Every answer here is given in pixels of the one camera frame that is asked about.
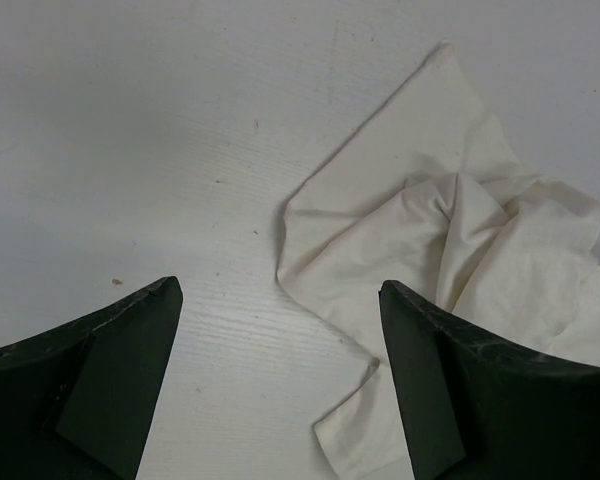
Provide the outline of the white t shirt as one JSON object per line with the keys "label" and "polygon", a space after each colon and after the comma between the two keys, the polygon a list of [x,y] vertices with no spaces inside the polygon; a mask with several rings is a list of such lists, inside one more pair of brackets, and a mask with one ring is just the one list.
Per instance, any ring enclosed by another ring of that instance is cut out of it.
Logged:
{"label": "white t shirt", "polygon": [[397,280],[510,341],[600,367],[600,204],[523,166],[449,44],[289,200],[277,279],[373,356],[314,427],[334,473],[407,457],[378,304]]}

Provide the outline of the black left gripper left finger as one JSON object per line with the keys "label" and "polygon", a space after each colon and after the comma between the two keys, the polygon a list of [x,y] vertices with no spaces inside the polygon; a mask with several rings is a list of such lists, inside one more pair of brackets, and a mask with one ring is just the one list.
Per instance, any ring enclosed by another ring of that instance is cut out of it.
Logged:
{"label": "black left gripper left finger", "polygon": [[163,277],[0,347],[0,479],[133,479],[183,305]]}

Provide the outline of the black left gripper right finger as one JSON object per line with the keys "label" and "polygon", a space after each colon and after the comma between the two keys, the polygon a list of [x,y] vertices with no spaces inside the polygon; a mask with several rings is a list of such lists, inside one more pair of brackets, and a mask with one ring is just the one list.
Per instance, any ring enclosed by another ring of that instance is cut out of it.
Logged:
{"label": "black left gripper right finger", "polygon": [[400,282],[381,322],[417,479],[600,479],[600,368],[510,342]]}

